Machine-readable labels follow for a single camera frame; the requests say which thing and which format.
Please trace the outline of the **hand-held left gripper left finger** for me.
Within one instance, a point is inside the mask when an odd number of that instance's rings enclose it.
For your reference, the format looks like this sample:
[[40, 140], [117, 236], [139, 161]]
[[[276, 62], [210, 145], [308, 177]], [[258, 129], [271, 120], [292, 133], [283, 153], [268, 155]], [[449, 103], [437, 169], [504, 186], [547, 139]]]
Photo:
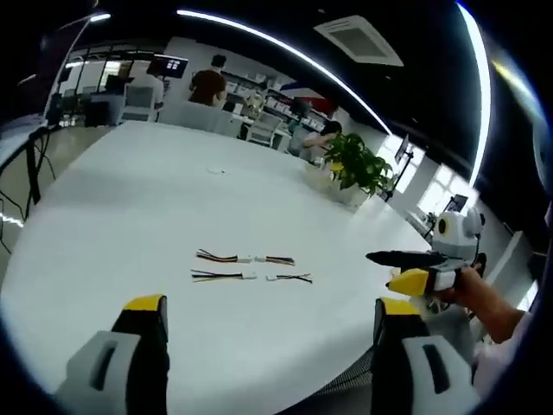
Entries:
[[168, 305], [138, 297], [110, 330], [97, 332], [68, 361], [55, 400], [66, 414], [167, 412]]

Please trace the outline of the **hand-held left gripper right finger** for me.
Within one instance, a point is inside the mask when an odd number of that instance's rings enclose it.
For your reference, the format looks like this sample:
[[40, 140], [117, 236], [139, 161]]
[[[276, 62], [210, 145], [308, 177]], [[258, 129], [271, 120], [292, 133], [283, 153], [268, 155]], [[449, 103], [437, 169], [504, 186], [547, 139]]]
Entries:
[[374, 414], [469, 414], [480, 402], [469, 346], [431, 333], [412, 303], [376, 301], [372, 351]]

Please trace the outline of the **person's right hand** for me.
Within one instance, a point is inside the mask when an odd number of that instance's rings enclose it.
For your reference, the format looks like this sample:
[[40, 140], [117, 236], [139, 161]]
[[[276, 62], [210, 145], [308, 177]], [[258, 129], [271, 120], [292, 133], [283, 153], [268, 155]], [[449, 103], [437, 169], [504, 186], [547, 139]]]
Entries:
[[485, 302], [489, 285], [481, 272], [481, 264], [465, 266], [456, 272], [454, 285], [436, 293], [436, 297], [445, 303], [455, 303], [477, 311]]

